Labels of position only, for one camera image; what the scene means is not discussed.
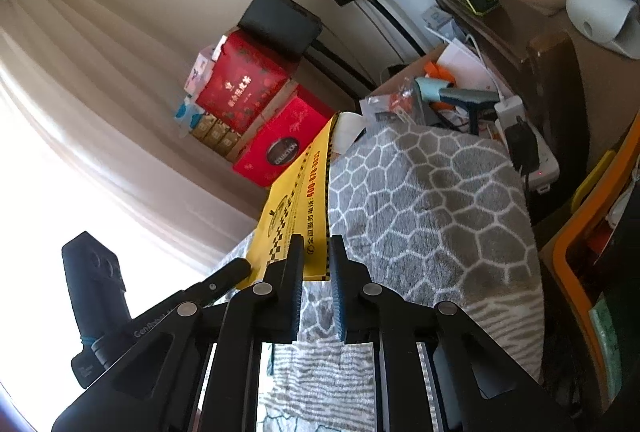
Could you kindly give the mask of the white dome nail lamp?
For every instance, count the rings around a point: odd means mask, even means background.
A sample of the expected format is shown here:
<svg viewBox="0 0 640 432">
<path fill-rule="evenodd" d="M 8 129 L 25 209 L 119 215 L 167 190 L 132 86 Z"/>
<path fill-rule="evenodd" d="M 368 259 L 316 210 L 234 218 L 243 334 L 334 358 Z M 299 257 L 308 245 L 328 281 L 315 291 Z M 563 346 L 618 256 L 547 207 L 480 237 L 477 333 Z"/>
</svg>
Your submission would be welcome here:
<svg viewBox="0 0 640 432">
<path fill-rule="evenodd" d="M 566 0 L 573 26 L 591 42 L 639 59 L 639 7 L 631 0 Z"/>
</svg>

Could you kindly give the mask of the white curtain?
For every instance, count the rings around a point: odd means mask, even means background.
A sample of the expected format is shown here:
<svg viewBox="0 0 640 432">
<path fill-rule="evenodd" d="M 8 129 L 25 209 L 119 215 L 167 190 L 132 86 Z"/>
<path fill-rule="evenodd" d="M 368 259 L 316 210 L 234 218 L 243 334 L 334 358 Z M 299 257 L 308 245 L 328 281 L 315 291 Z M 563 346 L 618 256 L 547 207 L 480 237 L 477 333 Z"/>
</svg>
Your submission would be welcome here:
<svg viewBox="0 0 640 432">
<path fill-rule="evenodd" d="M 256 226 L 264 194 L 182 135 L 189 65 L 96 0 L 1 0 L 1 85 L 61 158 L 147 230 L 214 266 Z"/>
</svg>

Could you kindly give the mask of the orange plastic bin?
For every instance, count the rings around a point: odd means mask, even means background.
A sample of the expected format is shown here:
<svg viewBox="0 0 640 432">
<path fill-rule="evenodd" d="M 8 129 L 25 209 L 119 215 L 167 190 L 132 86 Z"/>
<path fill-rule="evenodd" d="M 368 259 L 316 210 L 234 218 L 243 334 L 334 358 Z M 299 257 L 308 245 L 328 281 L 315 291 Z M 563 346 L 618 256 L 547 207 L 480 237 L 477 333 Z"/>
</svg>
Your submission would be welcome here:
<svg viewBox="0 0 640 432">
<path fill-rule="evenodd" d="M 631 183 L 639 158 L 639 119 L 634 118 L 623 138 L 605 152 L 580 184 L 570 202 L 570 218 L 542 248 L 541 261 L 560 289 L 573 314 L 587 352 L 594 382 L 593 406 L 608 408 L 605 358 L 590 311 L 597 303 L 596 265 L 613 230 L 606 217 Z"/>
</svg>

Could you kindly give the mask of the yellow booklet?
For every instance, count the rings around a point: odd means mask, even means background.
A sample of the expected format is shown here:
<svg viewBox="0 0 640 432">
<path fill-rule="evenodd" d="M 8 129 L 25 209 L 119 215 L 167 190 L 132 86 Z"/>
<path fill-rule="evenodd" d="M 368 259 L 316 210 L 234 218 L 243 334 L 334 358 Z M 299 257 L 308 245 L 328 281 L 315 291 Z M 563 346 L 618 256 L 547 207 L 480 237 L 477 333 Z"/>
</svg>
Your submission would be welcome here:
<svg viewBox="0 0 640 432">
<path fill-rule="evenodd" d="M 269 191 L 253 239 L 246 252 L 252 270 L 240 289 L 266 278 L 267 266 L 288 256 L 291 238 L 303 238 L 303 278 L 329 278 L 329 175 L 333 116 Z"/>
</svg>

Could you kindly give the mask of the red gift box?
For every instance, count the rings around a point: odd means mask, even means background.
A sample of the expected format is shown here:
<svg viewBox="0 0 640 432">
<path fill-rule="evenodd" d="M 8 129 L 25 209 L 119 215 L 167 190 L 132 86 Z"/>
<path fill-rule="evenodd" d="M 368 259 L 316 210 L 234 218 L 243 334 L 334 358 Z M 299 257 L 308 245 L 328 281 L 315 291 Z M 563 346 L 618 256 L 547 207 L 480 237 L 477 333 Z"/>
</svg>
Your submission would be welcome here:
<svg viewBox="0 0 640 432">
<path fill-rule="evenodd" d="M 283 85 L 292 78 L 297 60 L 289 60 L 242 29 L 228 34 L 212 75 L 196 103 L 243 134 Z"/>
</svg>

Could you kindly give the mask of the red collection chocolate box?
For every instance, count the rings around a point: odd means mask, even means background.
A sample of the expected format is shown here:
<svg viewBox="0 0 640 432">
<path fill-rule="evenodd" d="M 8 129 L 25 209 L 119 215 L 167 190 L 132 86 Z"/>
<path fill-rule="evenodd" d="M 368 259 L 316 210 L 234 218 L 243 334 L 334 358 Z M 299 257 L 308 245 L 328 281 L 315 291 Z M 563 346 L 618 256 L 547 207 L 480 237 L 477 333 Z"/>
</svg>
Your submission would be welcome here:
<svg viewBox="0 0 640 432">
<path fill-rule="evenodd" d="M 312 143 L 334 110 L 303 88 L 294 93 L 244 147 L 232 170 L 268 188 Z"/>
</svg>

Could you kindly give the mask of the grey white patterned towel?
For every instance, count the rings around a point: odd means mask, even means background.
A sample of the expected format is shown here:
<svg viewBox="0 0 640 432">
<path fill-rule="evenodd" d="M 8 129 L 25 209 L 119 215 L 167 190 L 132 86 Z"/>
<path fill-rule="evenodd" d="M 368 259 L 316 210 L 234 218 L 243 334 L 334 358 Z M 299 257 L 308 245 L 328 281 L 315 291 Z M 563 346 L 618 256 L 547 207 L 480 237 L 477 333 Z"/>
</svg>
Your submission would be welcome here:
<svg viewBox="0 0 640 432">
<path fill-rule="evenodd" d="M 413 303 L 454 302 L 539 376 L 540 263 L 500 143 L 400 121 L 371 126 L 331 166 L 329 226 L 374 282 Z M 340 341 L 327 282 L 304 285 L 296 341 L 267 354 L 259 430 L 373 429 L 372 348 Z"/>
</svg>

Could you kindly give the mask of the brown fabric sofa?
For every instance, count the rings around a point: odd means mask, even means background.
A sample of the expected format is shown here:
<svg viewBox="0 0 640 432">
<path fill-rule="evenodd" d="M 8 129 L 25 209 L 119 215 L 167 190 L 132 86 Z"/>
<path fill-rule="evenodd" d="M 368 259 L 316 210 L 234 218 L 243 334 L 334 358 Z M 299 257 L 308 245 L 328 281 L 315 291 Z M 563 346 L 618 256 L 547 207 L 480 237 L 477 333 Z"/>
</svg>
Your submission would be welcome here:
<svg viewBox="0 0 640 432">
<path fill-rule="evenodd" d="M 590 41 L 570 21 L 566 0 L 499 0 L 476 16 L 461 0 L 435 0 L 480 38 L 521 95 L 564 176 L 586 174 L 639 109 L 639 64 Z"/>
</svg>

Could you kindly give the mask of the white power strip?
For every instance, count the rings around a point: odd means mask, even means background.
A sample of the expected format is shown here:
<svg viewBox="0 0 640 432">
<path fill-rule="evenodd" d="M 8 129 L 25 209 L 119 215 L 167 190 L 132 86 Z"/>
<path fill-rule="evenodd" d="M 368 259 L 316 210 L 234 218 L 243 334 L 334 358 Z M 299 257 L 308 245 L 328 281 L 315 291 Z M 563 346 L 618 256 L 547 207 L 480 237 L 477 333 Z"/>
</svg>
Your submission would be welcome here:
<svg viewBox="0 0 640 432">
<path fill-rule="evenodd" d="M 529 121 L 520 96 L 495 106 L 496 127 L 526 192 L 548 192 L 560 176 L 558 160 L 544 138 Z"/>
</svg>

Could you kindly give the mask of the teal hair dryer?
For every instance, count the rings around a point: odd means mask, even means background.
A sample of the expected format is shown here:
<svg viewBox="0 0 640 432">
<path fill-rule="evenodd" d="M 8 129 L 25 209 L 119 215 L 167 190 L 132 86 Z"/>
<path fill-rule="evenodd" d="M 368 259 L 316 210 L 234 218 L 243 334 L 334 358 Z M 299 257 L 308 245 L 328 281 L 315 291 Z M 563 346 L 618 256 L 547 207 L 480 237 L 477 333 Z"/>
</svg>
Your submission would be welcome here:
<svg viewBox="0 0 640 432">
<path fill-rule="evenodd" d="M 472 135 L 478 135 L 480 130 L 480 113 L 494 109 L 495 104 L 500 102 L 500 96 L 495 91 L 455 88 L 451 82 L 429 77 L 417 77 L 414 82 L 424 102 L 463 108 L 469 116 L 469 132 Z"/>
</svg>

